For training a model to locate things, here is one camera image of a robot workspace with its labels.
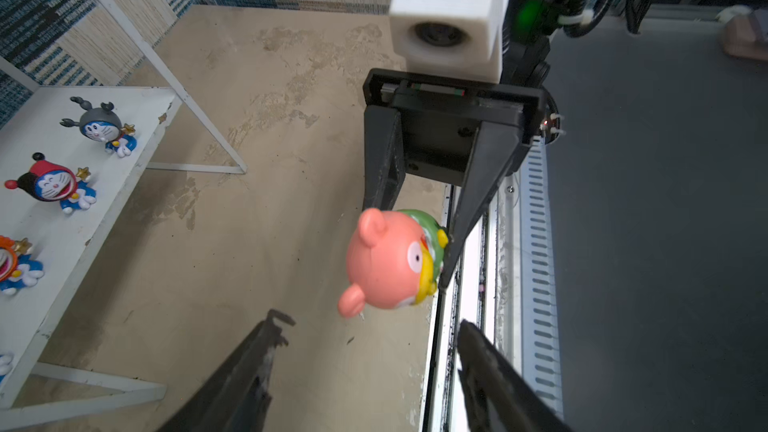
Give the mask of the red hat Doraemon figure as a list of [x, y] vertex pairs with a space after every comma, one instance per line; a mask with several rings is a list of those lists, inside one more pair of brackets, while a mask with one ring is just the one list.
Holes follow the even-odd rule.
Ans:
[[89, 185], [88, 167], [73, 170], [46, 159], [41, 152], [32, 155], [33, 164], [17, 179], [4, 182], [8, 190], [21, 190], [40, 202], [58, 203], [62, 212], [88, 210], [97, 202], [97, 192]]

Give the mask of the orange crab hood Doraemon figure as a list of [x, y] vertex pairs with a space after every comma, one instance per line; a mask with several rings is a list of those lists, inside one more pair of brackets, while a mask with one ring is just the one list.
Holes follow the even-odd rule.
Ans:
[[32, 257], [33, 244], [27, 239], [1, 237], [1, 295], [13, 297], [31, 288], [45, 276], [43, 264]]

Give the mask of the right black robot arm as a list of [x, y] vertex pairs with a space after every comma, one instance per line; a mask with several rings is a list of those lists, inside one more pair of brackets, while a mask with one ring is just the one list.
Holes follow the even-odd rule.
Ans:
[[353, 288], [386, 303], [448, 286], [465, 241], [537, 140], [560, 132], [550, 38], [591, 32], [614, 0], [390, 0], [405, 69], [363, 86], [365, 195]]

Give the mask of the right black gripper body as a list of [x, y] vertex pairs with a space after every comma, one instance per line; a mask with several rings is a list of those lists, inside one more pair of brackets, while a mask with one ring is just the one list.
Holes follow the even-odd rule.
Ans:
[[503, 150], [517, 171], [545, 119], [548, 93], [540, 88], [490, 84], [374, 68], [363, 85], [368, 106], [400, 113], [405, 171], [460, 185], [480, 126], [510, 126]]

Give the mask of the pink hood Doraemon figure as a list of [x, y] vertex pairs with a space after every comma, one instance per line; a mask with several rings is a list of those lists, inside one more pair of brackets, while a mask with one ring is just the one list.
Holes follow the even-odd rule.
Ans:
[[2, 353], [0, 355], [0, 381], [13, 370], [14, 355], [12, 353]]

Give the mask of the pink green cactus figure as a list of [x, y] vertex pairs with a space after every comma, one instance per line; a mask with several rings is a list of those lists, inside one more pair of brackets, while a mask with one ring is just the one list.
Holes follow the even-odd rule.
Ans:
[[367, 305], [392, 310], [434, 295], [449, 238], [430, 214], [368, 208], [360, 215], [346, 254], [349, 286], [338, 312], [352, 318]]

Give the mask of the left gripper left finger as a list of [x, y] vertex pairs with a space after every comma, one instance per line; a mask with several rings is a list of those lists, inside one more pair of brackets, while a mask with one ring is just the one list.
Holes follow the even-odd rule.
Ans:
[[271, 309], [162, 431], [261, 431], [272, 396], [274, 354], [288, 344], [279, 326], [289, 315]]

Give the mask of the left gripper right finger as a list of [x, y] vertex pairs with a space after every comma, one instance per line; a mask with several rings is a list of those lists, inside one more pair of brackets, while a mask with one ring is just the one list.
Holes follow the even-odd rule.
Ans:
[[457, 352], [461, 361], [459, 378], [471, 431], [570, 430], [475, 324], [466, 320], [461, 322]]

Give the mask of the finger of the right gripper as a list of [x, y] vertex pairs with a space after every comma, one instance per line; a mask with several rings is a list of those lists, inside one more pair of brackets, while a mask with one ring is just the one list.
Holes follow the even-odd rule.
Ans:
[[370, 105], [364, 112], [363, 209], [392, 210], [406, 176], [401, 114]]
[[440, 290], [448, 288], [469, 233], [490, 204], [520, 144], [521, 130], [517, 127], [492, 122], [479, 127], [449, 229]]

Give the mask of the grey hood Doraemon figure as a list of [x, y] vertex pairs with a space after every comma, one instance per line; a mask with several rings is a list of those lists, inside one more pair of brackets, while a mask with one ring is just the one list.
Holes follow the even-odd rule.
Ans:
[[77, 128], [83, 136], [102, 144], [107, 152], [116, 154], [119, 158], [126, 158], [133, 153], [137, 147], [135, 126], [122, 122], [112, 102], [94, 107], [82, 97], [75, 96], [70, 100], [78, 104], [83, 113], [77, 121], [62, 119], [61, 126]]

